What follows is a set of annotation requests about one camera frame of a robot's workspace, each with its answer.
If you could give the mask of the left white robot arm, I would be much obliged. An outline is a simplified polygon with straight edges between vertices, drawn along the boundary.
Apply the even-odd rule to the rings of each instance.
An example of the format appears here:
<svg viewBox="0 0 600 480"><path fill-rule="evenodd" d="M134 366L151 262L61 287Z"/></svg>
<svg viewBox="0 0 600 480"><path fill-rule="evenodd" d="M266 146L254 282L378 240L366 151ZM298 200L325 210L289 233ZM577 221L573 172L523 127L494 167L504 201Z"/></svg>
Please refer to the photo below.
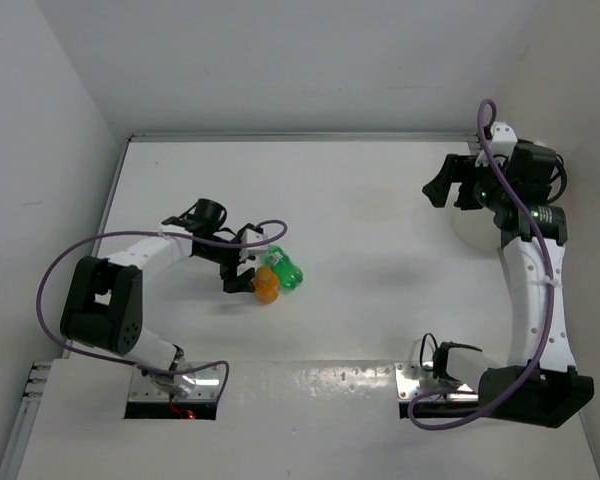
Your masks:
<svg viewBox="0 0 600 480"><path fill-rule="evenodd" d="M99 348L142 367L158 388L175 390L188 378L183 350L143 325L144 287L172 265L198 257L219 266L223 291L253 293L255 269L246 268L264 246L261 227L246 224L233 232L224 226L226 209L198 200L179 216L170 216L156 236L145 237L106 258L86 256L75 267L60 332L68 340Z"/></svg>

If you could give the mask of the orange juice bottle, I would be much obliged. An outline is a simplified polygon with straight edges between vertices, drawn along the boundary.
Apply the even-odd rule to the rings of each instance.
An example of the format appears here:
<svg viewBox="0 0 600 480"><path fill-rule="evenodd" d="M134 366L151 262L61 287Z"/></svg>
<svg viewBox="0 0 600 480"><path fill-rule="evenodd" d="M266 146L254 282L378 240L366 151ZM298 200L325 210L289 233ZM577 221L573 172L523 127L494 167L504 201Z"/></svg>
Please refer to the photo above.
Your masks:
<svg viewBox="0 0 600 480"><path fill-rule="evenodd" d="M279 279L276 273L266 265L260 266L253 278L254 294L263 304L271 304L279 296Z"/></svg>

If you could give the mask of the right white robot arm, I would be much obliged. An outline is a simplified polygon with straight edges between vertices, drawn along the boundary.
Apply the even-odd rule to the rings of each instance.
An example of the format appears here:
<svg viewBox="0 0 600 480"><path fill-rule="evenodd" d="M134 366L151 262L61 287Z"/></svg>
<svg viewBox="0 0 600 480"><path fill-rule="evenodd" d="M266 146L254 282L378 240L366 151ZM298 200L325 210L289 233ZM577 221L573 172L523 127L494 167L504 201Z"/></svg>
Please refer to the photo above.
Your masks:
<svg viewBox="0 0 600 480"><path fill-rule="evenodd" d="M499 174L475 155L449 154L423 193L442 208L457 184L455 207L493 213L512 307L508 358L500 365L476 346L443 342L430 372L444 396L467 385L482 417L557 428L594 396L594 381L578 373L566 333L561 275L567 222L555 204L567 186L564 161L525 140L494 159Z"/></svg>

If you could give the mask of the green plastic bottle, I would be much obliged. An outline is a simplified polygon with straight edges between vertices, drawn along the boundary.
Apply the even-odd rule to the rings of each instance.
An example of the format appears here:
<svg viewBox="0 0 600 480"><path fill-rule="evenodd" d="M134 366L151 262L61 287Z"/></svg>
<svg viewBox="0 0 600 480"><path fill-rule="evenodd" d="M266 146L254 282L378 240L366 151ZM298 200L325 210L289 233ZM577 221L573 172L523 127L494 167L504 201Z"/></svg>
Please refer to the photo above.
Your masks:
<svg viewBox="0 0 600 480"><path fill-rule="evenodd" d="M263 263L277 275L280 285L285 289L293 290L304 281L302 270L278 245L268 246Z"/></svg>

